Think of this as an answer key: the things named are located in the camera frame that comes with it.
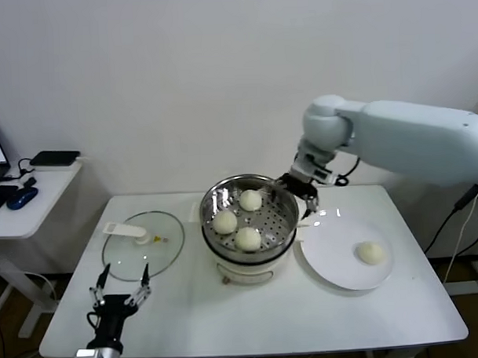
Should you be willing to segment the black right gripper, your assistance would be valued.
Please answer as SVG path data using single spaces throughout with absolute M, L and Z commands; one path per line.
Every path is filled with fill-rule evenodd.
M 301 216 L 302 218 L 307 218 L 316 213 L 319 207 L 319 198 L 311 179 L 302 180 L 292 174 L 285 173 L 271 183 L 270 199 L 276 199 L 282 189 L 305 201 L 306 209 Z

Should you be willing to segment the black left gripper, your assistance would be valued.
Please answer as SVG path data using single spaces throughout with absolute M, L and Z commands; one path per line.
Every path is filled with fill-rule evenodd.
M 137 312 L 137 307 L 150 296 L 150 276 L 148 264 L 140 279 L 140 286 L 131 295 L 104 296 L 104 286 L 109 275 L 110 265 L 98 276 L 96 286 L 89 289 L 93 298 L 93 311 L 86 314 L 89 325 L 94 330 L 94 338 L 87 349 L 110 348 L 123 350 L 121 335 L 126 320 Z

